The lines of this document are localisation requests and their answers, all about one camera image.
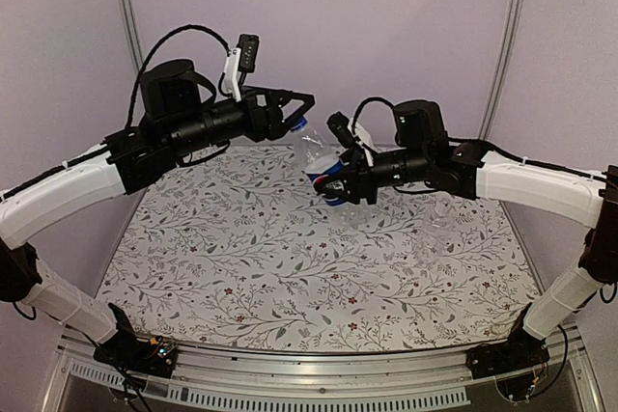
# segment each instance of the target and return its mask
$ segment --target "floral tablecloth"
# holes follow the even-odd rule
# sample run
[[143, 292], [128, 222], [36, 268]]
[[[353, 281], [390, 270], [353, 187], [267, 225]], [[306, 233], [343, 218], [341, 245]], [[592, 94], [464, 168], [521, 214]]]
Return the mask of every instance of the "floral tablecloth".
[[328, 216], [286, 147], [232, 147], [152, 186], [98, 298], [179, 340], [301, 351], [502, 338], [538, 295], [500, 205], [455, 199], [445, 256], [416, 258], [430, 195], [382, 189], [359, 230]]

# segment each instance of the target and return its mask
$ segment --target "white wall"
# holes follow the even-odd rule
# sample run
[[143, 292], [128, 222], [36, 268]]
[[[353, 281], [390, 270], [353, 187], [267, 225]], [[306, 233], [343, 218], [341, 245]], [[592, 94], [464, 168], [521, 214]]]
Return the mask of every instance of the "white wall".
[[[491, 139], [580, 168], [618, 163], [618, 0], [525, 0]], [[578, 258], [582, 227], [512, 207], [543, 280]], [[608, 411], [618, 410], [618, 303], [577, 317]]]
[[[0, 0], [0, 189], [100, 142], [124, 123], [134, 77], [117, 0]], [[93, 293], [134, 198], [100, 204], [33, 240]], [[0, 409], [35, 410], [60, 337], [45, 315], [0, 304]]]
[[[478, 131], [508, 0], [133, 0], [145, 49], [187, 22], [203, 23], [231, 44], [239, 33], [261, 37], [256, 74], [247, 83], [316, 96], [309, 118], [320, 129], [331, 113], [350, 116], [366, 96], [394, 102], [434, 99], [454, 135]], [[218, 79], [219, 45], [188, 33], [166, 44], [158, 60], [186, 56]], [[383, 108], [363, 123], [393, 142]]]

